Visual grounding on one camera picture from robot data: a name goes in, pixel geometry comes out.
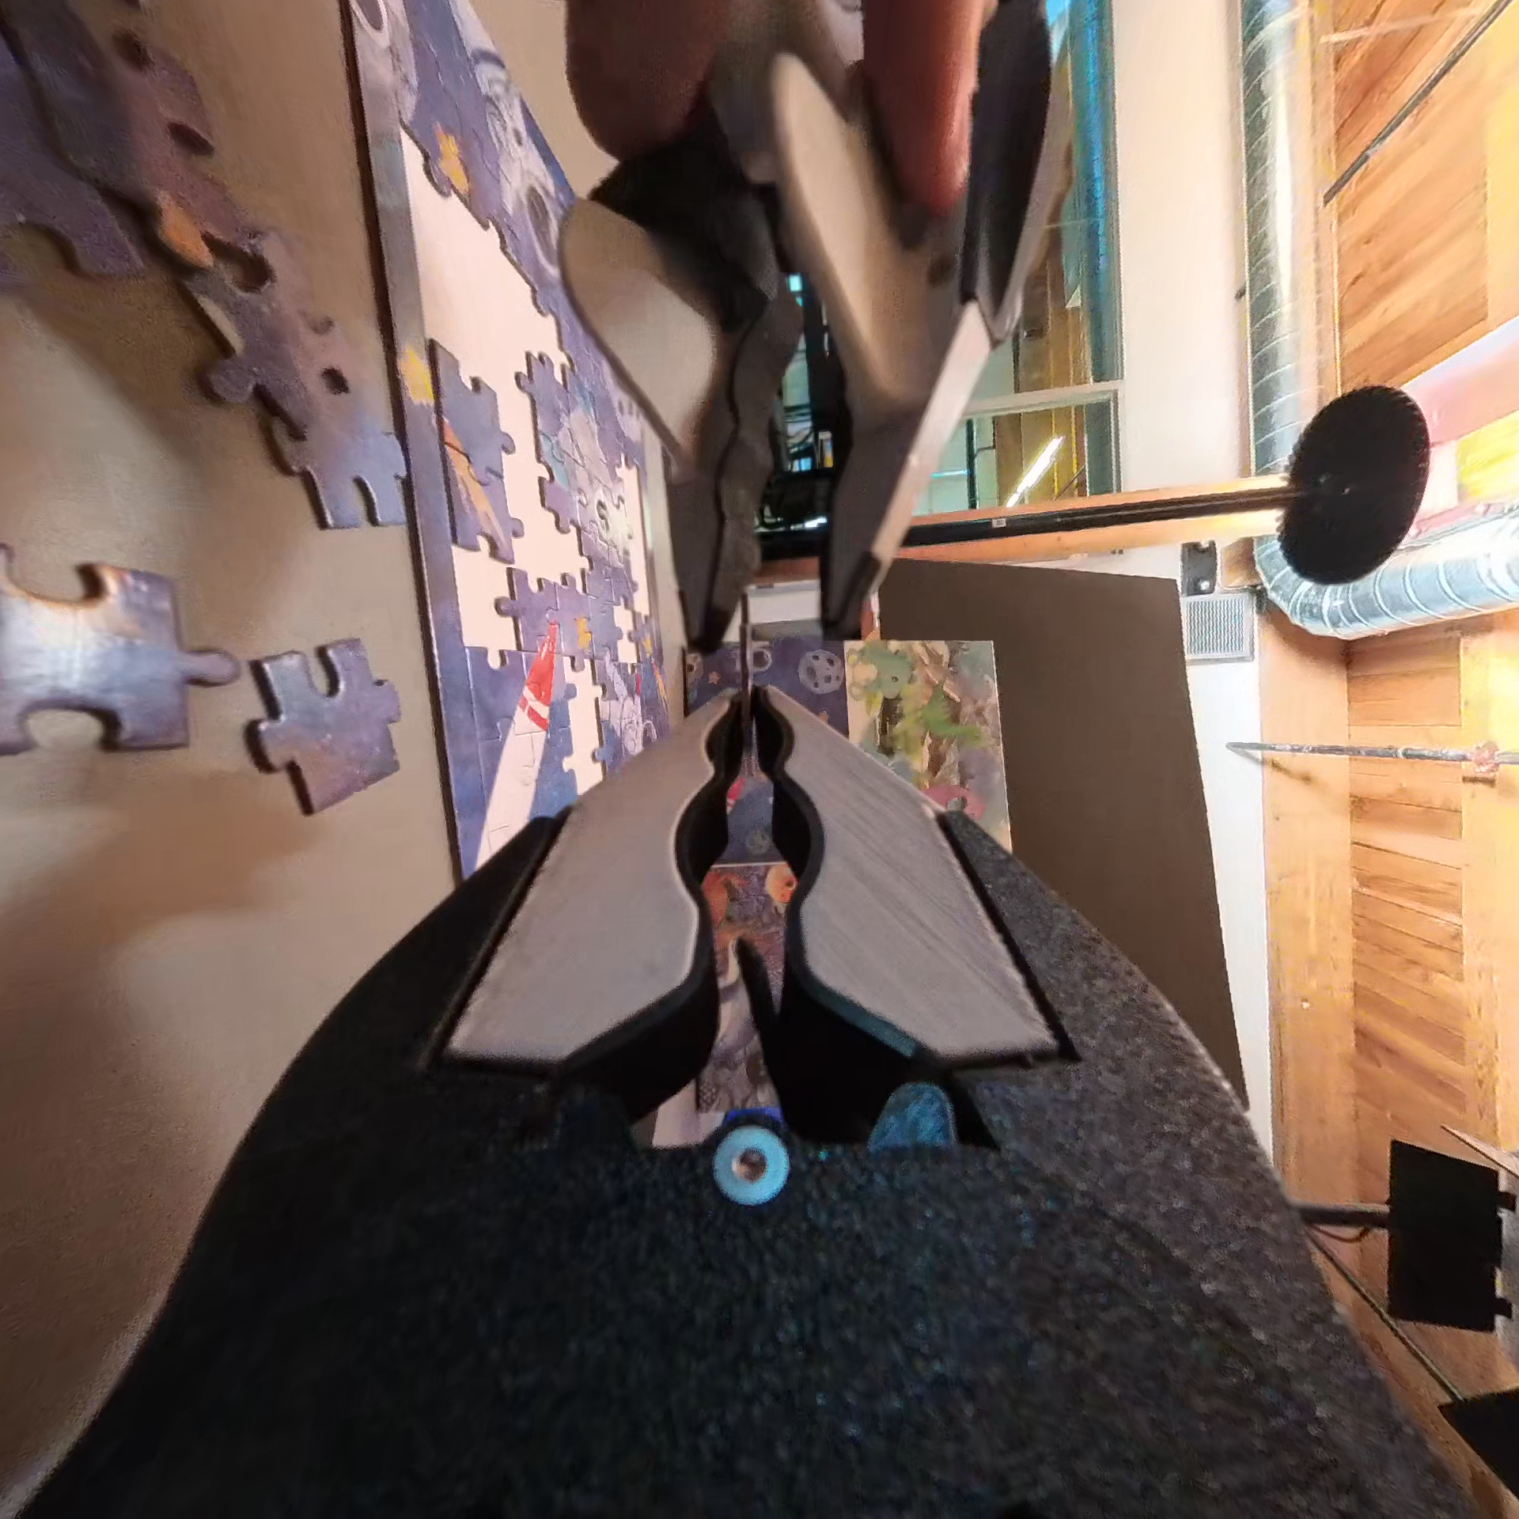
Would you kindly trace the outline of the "thin metal pipe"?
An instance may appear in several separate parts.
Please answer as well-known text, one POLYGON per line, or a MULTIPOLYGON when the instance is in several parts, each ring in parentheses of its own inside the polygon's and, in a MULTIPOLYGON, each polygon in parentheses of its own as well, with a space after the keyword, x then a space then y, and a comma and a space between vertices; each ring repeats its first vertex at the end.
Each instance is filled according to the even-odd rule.
POLYGON ((1517 751, 1496 743, 1474 747, 1369 747, 1369 745, 1300 745, 1268 742, 1226 742, 1224 749, 1242 756, 1344 758, 1358 761, 1392 761, 1458 767, 1477 778, 1496 778, 1505 769, 1517 769, 1517 751))

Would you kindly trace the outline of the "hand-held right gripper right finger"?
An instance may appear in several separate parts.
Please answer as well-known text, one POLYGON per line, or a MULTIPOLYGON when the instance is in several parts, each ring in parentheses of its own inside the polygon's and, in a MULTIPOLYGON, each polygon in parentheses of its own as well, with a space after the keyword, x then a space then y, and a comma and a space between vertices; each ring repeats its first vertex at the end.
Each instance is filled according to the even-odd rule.
POLYGON ((778 1031, 933 1067, 1060 1054, 1060 1036, 920 790, 778 689, 754 696, 772 834, 796 879, 778 1031))

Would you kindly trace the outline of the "black box light fixture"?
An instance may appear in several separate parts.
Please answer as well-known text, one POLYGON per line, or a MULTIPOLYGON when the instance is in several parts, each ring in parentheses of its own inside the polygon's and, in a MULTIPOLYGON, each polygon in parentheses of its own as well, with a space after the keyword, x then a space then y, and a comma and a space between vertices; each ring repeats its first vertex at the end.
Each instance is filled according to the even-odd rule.
POLYGON ((1306 1226, 1385 1235, 1387 1311, 1496 1335, 1515 1309, 1515 1152, 1449 1130, 1461 1154, 1392 1139, 1383 1203, 1293 1203, 1306 1226))

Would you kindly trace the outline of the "space jigsaw puzzle board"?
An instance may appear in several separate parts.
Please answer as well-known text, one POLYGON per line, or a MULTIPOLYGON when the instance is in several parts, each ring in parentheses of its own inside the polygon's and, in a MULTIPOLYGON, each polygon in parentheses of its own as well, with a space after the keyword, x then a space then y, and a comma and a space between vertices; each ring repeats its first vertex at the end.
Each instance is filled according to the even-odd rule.
POLYGON ((559 259, 577 190, 476 4, 349 6, 461 877, 678 714, 653 434, 559 259))

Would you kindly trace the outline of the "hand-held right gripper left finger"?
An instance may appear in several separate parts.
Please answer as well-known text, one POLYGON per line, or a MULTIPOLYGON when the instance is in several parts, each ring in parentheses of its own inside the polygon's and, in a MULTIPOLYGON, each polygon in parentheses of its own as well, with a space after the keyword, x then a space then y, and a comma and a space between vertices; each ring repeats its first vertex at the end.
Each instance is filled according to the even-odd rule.
POLYGON ((443 1025, 443 1071, 653 1112, 720 1015, 703 883, 729 845, 747 707, 722 696, 557 819, 443 1025))

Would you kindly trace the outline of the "beige desk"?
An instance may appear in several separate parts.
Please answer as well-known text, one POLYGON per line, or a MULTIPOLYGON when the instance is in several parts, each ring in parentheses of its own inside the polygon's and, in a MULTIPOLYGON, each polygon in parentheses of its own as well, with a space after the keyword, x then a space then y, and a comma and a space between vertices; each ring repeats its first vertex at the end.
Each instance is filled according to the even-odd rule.
POLYGON ((89 1425, 262 1101, 356 977, 454 886, 412 546, 327 530, 170 271, 90 279, 5 239, 4 543, 24 586, 141 568, 239 658, 365 642, 396 776, 304 816, 257 769, 253 682, 190 689, 188 747, 45 713, 4 760, 4 1515, 89 1425))

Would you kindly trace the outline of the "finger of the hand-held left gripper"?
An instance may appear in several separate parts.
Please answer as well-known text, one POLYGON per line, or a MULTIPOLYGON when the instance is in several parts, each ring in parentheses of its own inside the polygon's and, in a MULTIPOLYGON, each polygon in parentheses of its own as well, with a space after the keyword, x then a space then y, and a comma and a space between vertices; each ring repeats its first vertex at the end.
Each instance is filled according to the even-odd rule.
POLYGON ((845 110, 792 53, 770 65, 778 185, 790 250, 845 369, 852 443, 834 490, 823 620, 855 633, 962 420, 993 340, 962 295, 962 224, 901 235, 863 107, 845 110))
POLYGON ((700 264, 593 199, 562 217, 559 259, 581 322, 667 454, 667 517, 687 644, 711 653, 738 615, 761 548, 776 402, 803 336, 787 280, 723 318, 700 264))

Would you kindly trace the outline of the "silver ventilation duct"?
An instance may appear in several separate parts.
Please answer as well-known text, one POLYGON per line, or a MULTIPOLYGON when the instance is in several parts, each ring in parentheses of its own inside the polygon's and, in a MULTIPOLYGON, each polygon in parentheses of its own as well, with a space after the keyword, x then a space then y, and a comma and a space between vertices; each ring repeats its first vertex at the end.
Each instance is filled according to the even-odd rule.
POLYGON ((1358 387, 1432 447, 1380 570, 1318 586, 1264 537, 1255 577, 1315 637, 1515 620, 1517 4, 1239 9, 1251 461, 1358 387))

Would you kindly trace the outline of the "space print puzzle box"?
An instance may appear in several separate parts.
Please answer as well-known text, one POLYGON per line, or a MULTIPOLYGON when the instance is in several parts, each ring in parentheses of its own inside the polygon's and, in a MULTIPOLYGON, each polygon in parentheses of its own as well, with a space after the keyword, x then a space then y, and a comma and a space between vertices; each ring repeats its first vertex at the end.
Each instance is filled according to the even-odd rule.
MULTIPOLYGON (((989 640, 836 640, 779 624, 747 647, 689 655, 689 713, 732 693, 741 676, 790 696, 933 805, 966 814, 1004 848, 1013 845, 989 640)), ((727 792, 727 848, 703 883, 720 1022, 691 1100, 698 1130, 731 1112, 779 1107, 734 946, 751 942, 779 995, 794 886, 772 841, 772 787, 749 747, 727 792)))

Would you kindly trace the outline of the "blue jigsaw puzzle piece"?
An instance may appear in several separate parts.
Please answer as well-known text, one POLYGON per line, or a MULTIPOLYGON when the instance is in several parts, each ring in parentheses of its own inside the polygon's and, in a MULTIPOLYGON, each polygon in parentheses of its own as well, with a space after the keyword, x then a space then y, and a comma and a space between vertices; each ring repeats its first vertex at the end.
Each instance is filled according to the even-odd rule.
POLYGON ((69 170, 163 259, 190 273, 224 262, 251 289, 271 280, 259 230, 206 168, 213 130, 172 54, 130 29, 103 42, 62 2, 4 4, 4 38, 69 170))
POLYGON ((2 235, 15 228, 43 235, 81 275, 123 279, 143 270, 109 203, 51 145, 25 69, 2 42, 2 235))
POLYGON ((264 714, 248 727, 257 769, 286 772, 311 817, 400 770, 392 727, 402 704, 371 669, 360 638, 251 660, 264 714))
POLYGON ((275 463, 300 479, 324 528, 403 526, 405 450, 356 380, 342 327, 313 308, 293 248, 257 233, 259 279, 228 259, 183 280, 221 355, 203 387, 226 405, 255 403, 275 463))

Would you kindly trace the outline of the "person's left hand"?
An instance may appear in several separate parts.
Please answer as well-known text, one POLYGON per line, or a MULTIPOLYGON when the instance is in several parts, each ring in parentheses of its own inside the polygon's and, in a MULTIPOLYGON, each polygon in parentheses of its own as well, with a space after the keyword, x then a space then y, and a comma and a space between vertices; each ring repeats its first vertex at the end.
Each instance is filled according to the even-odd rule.
MULTIPOLYGON (((622 163, 673 143, 702 112, 731 4, 570 2, 566 80, 599 148, 622 163)), ((984 4, 870 2, 863 74, 901 199, 948 215, 971 163, 984 4)))

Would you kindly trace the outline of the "blue jigsaw piece orange mark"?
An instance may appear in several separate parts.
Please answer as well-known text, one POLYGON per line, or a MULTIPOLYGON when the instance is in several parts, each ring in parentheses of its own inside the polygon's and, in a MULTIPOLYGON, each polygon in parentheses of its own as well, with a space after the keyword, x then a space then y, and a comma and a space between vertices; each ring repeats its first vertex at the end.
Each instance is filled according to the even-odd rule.
POLYGON ((188 689, 237 682, 239 660, 181 644, 168 579, 107 563, 78 573, 81 597, 36 595, 2 546, 2 754, 34 749, 29 723, 42 713, 96 718, 109 751, 186 747, 188 689))

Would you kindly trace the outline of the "black disc on rod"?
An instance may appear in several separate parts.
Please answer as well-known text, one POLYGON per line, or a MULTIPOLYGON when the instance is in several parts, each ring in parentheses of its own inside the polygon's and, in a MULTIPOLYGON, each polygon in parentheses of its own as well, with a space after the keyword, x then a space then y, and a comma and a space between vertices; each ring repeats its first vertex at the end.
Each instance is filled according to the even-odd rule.
POLYGON ((1412 532, 1430 454, 1418 403, 1405 391, 1371 385, 1318 411, 1284 474, 924 517, 899 559, 1018 564, 1275 539, 1302 579, 1351 582, 1385 564, 1412 532))

